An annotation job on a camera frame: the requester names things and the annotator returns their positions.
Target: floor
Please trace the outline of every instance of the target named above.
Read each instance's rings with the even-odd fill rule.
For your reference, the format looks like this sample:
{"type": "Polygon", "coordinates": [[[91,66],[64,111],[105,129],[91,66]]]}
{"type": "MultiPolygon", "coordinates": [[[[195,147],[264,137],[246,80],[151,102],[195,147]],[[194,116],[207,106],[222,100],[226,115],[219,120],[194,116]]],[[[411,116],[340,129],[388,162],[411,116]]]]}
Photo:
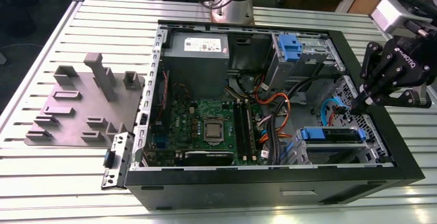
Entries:
{"type": "MultiPolygon", "coordinates": [[[[14,96],[42,49],[38,46],[14,46],[4,49],[3,47],[20,43],[43,46],[72,0],[39,1],[40,3],[36,6],[28,7],[30,14],[38,26],[35,33],[27,37],[16,38],[0,32],[0,53],[8,60],[4,65],[0,65],[0,113],[14,96]]],[[[205,0],[169,1],[198,2],[205,0]]],[[[254,5],[276,7],[276,0],[254,0],[254,5]]]]}

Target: green circuit board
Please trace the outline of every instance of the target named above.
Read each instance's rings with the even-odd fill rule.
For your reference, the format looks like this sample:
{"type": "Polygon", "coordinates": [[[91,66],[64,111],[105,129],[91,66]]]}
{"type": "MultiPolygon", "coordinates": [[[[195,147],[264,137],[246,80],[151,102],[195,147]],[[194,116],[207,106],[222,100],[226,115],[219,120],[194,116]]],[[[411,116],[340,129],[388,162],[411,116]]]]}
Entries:
{"type": "MultiPolygon", "coordinates": [[[[175,151],[228,151],[234,153],[234,165],[260,165],[256,137],[250,139],[250,155],[244,157],[238,153],[234,104],[232,101],[174,101],[171,105],[170,132],[166,148],[155,151],[161,166],[174,166],[175,151]],[[223,123],[223,141],[209,143],[205,141],[205,122],[214,119],[223,123]]],[[[258,105],[249,105],[252,113],[261,112],[258,105]]]]}

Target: motherboard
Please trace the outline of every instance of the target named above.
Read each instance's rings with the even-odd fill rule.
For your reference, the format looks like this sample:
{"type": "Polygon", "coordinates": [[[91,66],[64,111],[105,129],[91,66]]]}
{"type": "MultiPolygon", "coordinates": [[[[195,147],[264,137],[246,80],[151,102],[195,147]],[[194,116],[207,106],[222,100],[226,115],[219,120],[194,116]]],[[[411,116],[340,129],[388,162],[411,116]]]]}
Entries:
{"type": "Polygon", "coordinates": [[[256,132],[258,104],[179,100],[171,104],[170,131],[154,134],[147,164],[173,166],[260,165],[256,132]]]}

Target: metal bracket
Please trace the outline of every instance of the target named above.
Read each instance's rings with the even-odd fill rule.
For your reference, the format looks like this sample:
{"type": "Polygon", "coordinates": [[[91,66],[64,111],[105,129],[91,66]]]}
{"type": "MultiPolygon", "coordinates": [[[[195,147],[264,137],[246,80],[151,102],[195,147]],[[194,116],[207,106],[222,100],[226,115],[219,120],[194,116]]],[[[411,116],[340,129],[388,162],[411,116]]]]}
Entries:
{"type": "Polygon", "coordinates": [[[421,86],[413,87],[413,90],[419,94],[420,104],[427,104],[427,84],[423,84],[421,86]]]}
{"type": "Polygon", "coordinates": [[[130,168],[130,157],[134,144],[134,134],[130,132],[119,133],[114,137],[113,147],[105,156],[105,175],[102,190],[126,189],[126,174],[130,168]]]}

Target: red wire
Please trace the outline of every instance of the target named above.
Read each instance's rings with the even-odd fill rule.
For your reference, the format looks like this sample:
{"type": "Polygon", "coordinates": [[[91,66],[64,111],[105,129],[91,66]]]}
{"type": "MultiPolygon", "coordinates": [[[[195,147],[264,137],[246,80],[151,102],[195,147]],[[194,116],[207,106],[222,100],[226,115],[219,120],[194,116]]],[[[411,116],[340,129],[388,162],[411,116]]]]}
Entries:
{"type": "Polygon", "coordinates": [[[165,109],[165,103],[166,103],[166,100],[167,100],[167,85],[169,85],[169,79],[167,79],[167,74],[166,74],[165,71],[163,71],[163,75],[165,75],[165,79],[166,79],[166,88],[165,88],[165,95],[163,95],[162,108],[161,108],[161,110],[159,110],[159,114],[158,114],[157,122],[159,121],[159,118],[162,117],[162,113],[163,113],[163,109],[165,109]]]}

